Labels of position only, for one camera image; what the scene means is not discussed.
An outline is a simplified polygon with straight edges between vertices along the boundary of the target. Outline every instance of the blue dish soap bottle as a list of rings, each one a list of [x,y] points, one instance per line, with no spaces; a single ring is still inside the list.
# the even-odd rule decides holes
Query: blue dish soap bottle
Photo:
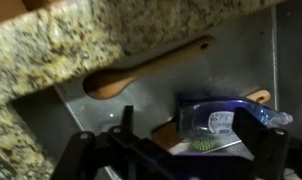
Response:
[[[236,108],[245,108],[267,127],[278,127],[293,121],[291,115],[272,110],[243,97],[209,97],[178,102],[178,133],[182,138],[226,138],[232,131]]]

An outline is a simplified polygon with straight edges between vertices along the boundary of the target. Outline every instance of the sink basin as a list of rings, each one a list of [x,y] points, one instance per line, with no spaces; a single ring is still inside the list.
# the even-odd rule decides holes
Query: sink basin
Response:
[[[217,39],[213,52],[139,79],[114,98],[92,99],[82,88],[84,77],[78,77],[12,104],[56,160],[71,134],[107,130],[119,123],[125,105],[135,107],[134,133],[150,137],[154,127],[172,117],[174,95],[184,91],[244,96],[267,89],[273,97],[267,106],[292,114],[294,123],[286,128],[301,138],[302,0],[226,22],[203,34]],[[195,38],[134,56],[112,68],[133,66]]]

